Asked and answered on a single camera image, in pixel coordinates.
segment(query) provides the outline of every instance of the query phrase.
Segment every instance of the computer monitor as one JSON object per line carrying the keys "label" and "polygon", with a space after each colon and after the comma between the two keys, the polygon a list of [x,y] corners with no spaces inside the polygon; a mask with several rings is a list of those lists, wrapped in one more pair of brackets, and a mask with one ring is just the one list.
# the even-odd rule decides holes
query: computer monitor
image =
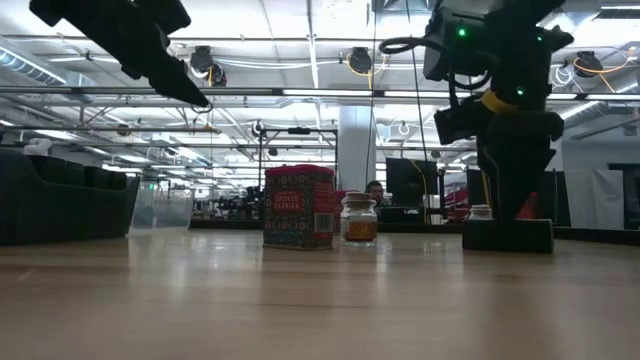
{"label": "computer monitor", "polygon": [[387,158],[387,192],[397,206],[422,206],[422,196],[438,194],[438,166],[434,161]]}

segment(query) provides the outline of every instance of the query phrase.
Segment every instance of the small glass jar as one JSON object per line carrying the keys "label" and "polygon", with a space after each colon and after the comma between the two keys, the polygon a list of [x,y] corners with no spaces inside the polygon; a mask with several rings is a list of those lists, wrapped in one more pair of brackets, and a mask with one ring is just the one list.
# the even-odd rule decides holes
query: small glass jar
{"label": "small glass jar", "polygon": [[371,194],[351,192],[342,200],[340,214],[340,244],[345,246],[376,246],[378,215]]}

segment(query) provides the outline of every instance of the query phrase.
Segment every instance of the wooden table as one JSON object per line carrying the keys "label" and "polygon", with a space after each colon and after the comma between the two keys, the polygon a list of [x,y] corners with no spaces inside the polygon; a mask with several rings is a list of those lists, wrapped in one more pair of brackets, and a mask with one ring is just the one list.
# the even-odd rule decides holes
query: wooden table
{"label": "wooden table", "polygon": [[0,248],[2,359],[638,359],[640,249],[261,247],[184,231]]}

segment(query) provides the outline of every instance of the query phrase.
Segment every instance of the cable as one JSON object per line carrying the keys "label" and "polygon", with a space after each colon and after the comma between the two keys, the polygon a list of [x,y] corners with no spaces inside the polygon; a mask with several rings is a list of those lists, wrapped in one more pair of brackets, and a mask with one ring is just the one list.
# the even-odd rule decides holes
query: cable
{"label": "cable", "polygon": [[[405,4],[407,7],[407,21],[409,22],[409,29],[411,29],[411,12],[409,11],[409,0],[405,0]],[[411,47],[411,59],[413,61],[413,78],[415,80],[415,85],[416,85],[416,101],[418,102],[418,121],[420,121],[420,137],[422,140],[422,151],[424,152],[424,161],[425,163],[429,161],[429,157],[427,156],[427,146],[425,145],[425,137],[424,137],[424,120],[422,119],[422,105],[420,104],[420,83],[418,82],[418,67],[416,65],[416,51],[415,51],[415,46]],[[456,99],[456,91],[455,91],[455,79],[453,82],[451,82],[451,78],[454,77],[453,72],[450,70],[449,73],[449,99],[451,102],[451,106],[453,108],[453,104],[455,102],[455,104],[457,105],[458,101]],[[427,194],[427,182],[426,180],[424,180],[424,195],[427,197],[427,206],[429,208],[431,208],[431,201],[429,199],[429,195]],[[424,210],[424,216],[425,216],[425,223],[426,223],[426,210]]]}
{"label": "cable", "polygon": [[604,81],[604,84],[607,85],[609,90],[611,90],[612,93],[615,93],[616,91],[613,90],[613,87],[611,86],[611,84],[609,84],[609,81],[607,81],[607,79],[604,77],[604,75],[603,74],[598,74],[598,75],[600,75],[600,78],[602,79],[602,81]]}
{"label": "cable", "polygon": [[[407,160],[409,160],[411,165],[413,165],[416,168],[416,170],[418,170],[420,175],[422,175],[422,186],[424,187],[424,196],[429,198],[429,194],[427,194],[427,178],[425,177],[424,172],[422,172],[422,170],[420,170],[418,165],[416,165],[415,161],[413,161],[411,159],[407,159]],[[427,224],[427,209],[424,206],[424,199],[422,200],[422,214],[423,214],[423,217],[424,217],[423,221],[424,221],[425,224]]]}
{"label": "cable", "polygon": [[[374,5],[374,9],[373,9],[373,13],[374,13],[374,17],[373,17],[373,46],[371,47],[373,49],[373,54],[371,57],[371,63],[374,64],[376,63],[376,35],[377,35],[377,31],[378,31],[378,19],[377,19],[377,14],[378,14],[378,2],[375,3]],[[374,85],[374,77],[373,76],[369,76],[369,89],[373,90],[373,85]],[[373,130],[373,126],[375,123],[375,117],[373,114],[373,94],[371,94],[371,103],[369,104],[369,109],[370,109],[370,113],[369,113],[369,136],[367,137],[367,160],[366,160],[366,167],[365,167],[365,187],[369,184],[369,157],[371,156],[371,131]],[[375,163],[375,157],[377,155],[377,152],[374,152],[373,156],[374,156],[374,160],[373,162]]]}
{"label": "cable", "polygon": [[616,66],[613,69],[607,69],[607,70],[592,70],[592,69],[587,69],[585,67],[582,67],[580,65],[578,65],[578,60],[580,60],[580,58],[575,58],[573,59],[573,66],[575,66],[576,68],[587,72],[587,73],[591,73],[591,74],[608,74],[608,73],[612,73],[615,71],[618,71],[620,69],[623,69],[624,67],[627,66],[627,64],[629,64],[629,62],[631,61],[630,57],[627,56],[626,61],[624,62],[624,64],[620,65],[620,66]]}

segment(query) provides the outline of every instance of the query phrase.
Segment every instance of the metal frame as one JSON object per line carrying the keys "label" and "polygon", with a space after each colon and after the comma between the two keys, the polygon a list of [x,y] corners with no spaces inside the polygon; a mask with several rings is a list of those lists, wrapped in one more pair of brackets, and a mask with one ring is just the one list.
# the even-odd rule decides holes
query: metal frame
{"label": "metal frame", "polygon": [[[283,131],[287,131],[290,133],[290,131],[292,129],[296,129],[296,128],[290,128],[290,129],[260,129],[260,136],[259,136],[259,147],[258,147],[258,188],[261,189],[261,185],[262,185],[262,152],[263,149],[269,148],[269,149],[283,149],[286,148],[286,146],[277,146],[277,145],[269,145],[269,143],[275,139],[280,133],[282,133]],[[334,184],[334,188],[338,187],[338,176],[337,176],[337,172],[338,172],[338,130],[322,130],[322,129],[306,129],[308,130],[310,133],[317,133],[320,137],[322,137],[323,140],[325,140],[329,145],[328,145],[328,149],[333,149],[334,150],[334,168],[336,171],[335,176],[333,177],[333,184]],[[274,135],[267,140],[266,144],[263,144],[264,138],[267,137],[268,133],[274,133]],[[331,133],[335,136],[336,138],[336,144],[333,145],[331,144],[331,142],[324,137],[322,134],[323,133]],[[320,146],[322,145],[313,145],[314,147],[316,147],[316,149],[318,150],[322,150],[322,149],[326,149],[327,146],[325,145],[324,147],[320,148]]]}

